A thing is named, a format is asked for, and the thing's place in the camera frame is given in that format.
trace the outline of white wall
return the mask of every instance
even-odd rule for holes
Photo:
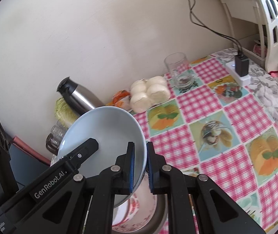
[[[194,10],[230,34],[219,0],[197,0]],[[63,78],[108,102],[133,81],[163,74],[171,53],[192,60],[231,46],[190,23],[187,0],[2,0],[0,121],[50,157],[45,139]]]
[[[258,25],[249,21],[241,20],[238,18],[231,18],[235,37],[238,40],[244,39],[248,36],[259,33]]]

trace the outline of black cable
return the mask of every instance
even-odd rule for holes
[[[193,5],[192,5],[192,6],[191,6],[191,0],[188,0],[188,4],[189,4],[189,10],[190,10],[190,20],[191,20],[191,22],[192,22],[193,24],[195,24],[195,25],[197,25],[197,26],[201,26],[201,27],[203,27],[203,28],[206,28],[206,29],[212,31],[213,33],[217,34],[218,36],[223,37],[223,38],[225,38],[225,39],[228,39],[228,40],[232,41],[232,42],[238,47],[238,50],[239,50],[240,52],[243,51],[243,50],[242,50],[242,45],[241,45],[241,43],[240,43],[237,39],[235,39],[235,38],[233,38],[233,37],[230,37],[230,36],[228,36],[228,35],[225,35],[225,34],[216,32],[216,31],[210,29],[209,27],[207,27],[201,20],[199,20],[199,18],[198,18],[198,17],[193,13],[193,11],[192,11],[193,8],[194,8],[194,6],[195,6],[195,4],[196,4],[196,0],[193,0]],[[194,22],[193,19],[192,19],[192,16],[194,16],[194,18],[195,18],[200,24]]]

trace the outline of tablecloth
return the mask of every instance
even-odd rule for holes
[[[134,117],[168,164],[207,174],[268,232],[278,223],[278,81],[251,62],[252,83],[239,87],[224,68],[235,52],[190,63],[195,82],[186,90],[165,74],[170,100]],[[168,221],[160,234],[167,233]]]

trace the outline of light blue bowl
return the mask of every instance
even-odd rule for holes
[[[57,160],[70,153],[89,138],[99,143],[99,149],[79,168],[85,177],[98,175],[115,164],[116,158],[127,151],[128,142],[135,143],[134,189],[138,188],[146,170],[146,140],[136,119],[127,111],[103,106],[88,111],[79,117],[66,132]],[[124,203],[129,196],[116,195],[114,207]]]

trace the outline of pink item on shelf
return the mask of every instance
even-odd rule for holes
[[[267,47],[265,46],[265,57],[267,55]],[[253,48],[253,53],[257,54],[259,57],[261,57],[261,46],[259,44],[255,44]]]
[[[31,156],[37,158],[38,160],[40,160],[41,162],[50,165],[50,160],[48,160],[47,158],[45,158],[44,156],[42,156],[41,154],[39,154],[38,152],[36,152],[35,150],[33,150],[29,145],[27,145],[25,142],[23,142],[19,137],[15,136],[13,138],[13,141],[15,142],[15,144],[17,144],[20,148],[23,149],[23,151],[27,152],[28,154],[30,154]]]

